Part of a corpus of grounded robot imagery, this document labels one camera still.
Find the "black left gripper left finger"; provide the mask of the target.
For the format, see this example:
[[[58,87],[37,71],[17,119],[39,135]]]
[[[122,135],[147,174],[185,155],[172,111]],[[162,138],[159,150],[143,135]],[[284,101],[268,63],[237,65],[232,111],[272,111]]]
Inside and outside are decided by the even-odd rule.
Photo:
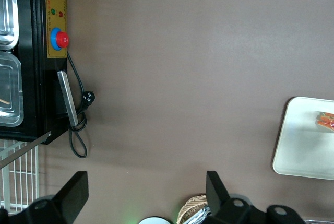
[[[74,223],[89,198],[88,173],[76,172],[52,197],[36,200],[8,223]]]

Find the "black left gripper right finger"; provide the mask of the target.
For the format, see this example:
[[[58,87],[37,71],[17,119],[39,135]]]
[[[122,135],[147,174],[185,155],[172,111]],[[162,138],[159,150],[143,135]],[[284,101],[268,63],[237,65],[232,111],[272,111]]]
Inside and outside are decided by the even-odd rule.
[[[206,223],[261,223],[261,211],[240,194],[229,194],[215,171],[206,174],[206,198],[211,215]]]

